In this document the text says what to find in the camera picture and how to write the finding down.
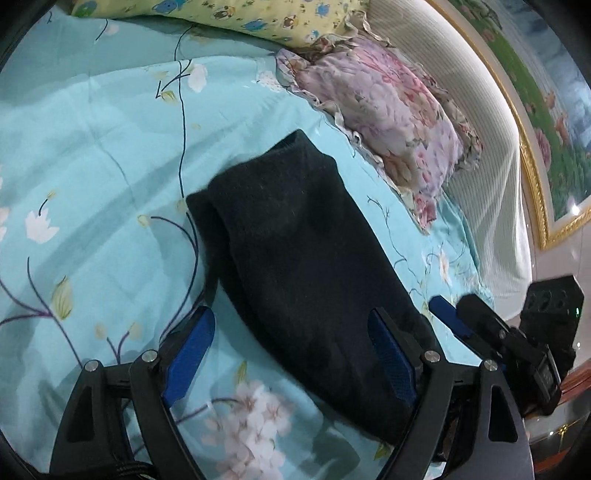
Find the black pants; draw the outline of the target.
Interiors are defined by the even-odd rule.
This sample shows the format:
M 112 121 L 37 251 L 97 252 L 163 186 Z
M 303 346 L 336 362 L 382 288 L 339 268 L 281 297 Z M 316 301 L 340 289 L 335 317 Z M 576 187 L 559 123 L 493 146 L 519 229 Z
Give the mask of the black pants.
M 381 307 L 422 348 L 439 342 L 346 190 L 301 131 L 216 175 L 187 206 L 215 275 L 256 340 L 360 430 L 398 443 L 412 406 L 370 341 Z

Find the pink purple floral pillow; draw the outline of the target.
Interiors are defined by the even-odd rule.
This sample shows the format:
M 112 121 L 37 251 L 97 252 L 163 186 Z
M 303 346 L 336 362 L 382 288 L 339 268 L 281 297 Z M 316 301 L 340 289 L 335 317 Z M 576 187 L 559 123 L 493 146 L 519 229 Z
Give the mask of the pink purple floral pillow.
M 281 49 L 276 66 L 281 83 L 332 118 L 422 230 L 455 172 L 480 163 L 480 137 L 451 94 L 367 33 L 307 53 Z

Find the gold framed landscape painting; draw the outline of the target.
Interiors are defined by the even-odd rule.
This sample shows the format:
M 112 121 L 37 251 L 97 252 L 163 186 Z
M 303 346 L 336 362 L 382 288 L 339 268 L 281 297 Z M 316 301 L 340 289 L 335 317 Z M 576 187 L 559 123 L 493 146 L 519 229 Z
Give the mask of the gold framed landscape painting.
M 508 99 L 521 136 L 538 243 L 590 221 L 590 85 L 530 1 L 435 1 Z

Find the teal floral bed sheet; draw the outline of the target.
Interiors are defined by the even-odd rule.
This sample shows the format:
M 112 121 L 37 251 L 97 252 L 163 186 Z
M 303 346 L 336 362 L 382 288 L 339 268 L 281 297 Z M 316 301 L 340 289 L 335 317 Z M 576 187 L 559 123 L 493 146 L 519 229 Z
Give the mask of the teal floral bed sheet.
M 53 6 L 1 73 L 1 429 L 39 471 L 82 365 L 133 360 L 204 286 L 184 199 L 294 130 L 332 156 L 417 309 L 487 296 L 450 200 L 424 234 L 324 113 L 276 81 L 273 45 Z

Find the yellow cartoon print pillow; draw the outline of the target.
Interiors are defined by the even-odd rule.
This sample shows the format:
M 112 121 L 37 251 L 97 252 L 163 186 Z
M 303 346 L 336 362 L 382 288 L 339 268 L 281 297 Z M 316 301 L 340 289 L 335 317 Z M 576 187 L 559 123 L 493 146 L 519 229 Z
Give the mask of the yellow cartoon print pillow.
M 369 10 L 368 1 L 335 0 L 94 0 L 75 1 L 78 18 L 163 16 L 231 30 L 300 49 L 318 39 L 346 36 L 351 18 Z

